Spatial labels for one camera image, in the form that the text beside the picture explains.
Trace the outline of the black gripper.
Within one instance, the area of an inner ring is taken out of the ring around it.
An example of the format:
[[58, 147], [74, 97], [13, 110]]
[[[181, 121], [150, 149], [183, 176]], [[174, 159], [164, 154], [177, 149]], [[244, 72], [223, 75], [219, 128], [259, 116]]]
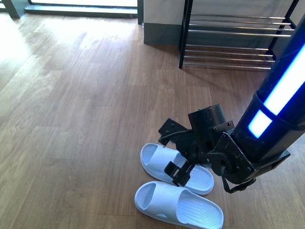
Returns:
[[164, 169], [176, 186], [184, 187], [190, 179], [193, 165], [210, 167], [220, 172], [223, 166], [228, 172], [235, 169], [235, 164], [228, 153], [217, 151], [216, 145], [223, 133], [234, 128], [233, 121], [227, 121], [222, 106], [212, 105], [188, 114], [191, 128], [187, 129], [172, 119], [167, 119], [159, 129], [158, 142], [166, 146], [169, 142], [187, 161], [182, 167], [170, 161]]

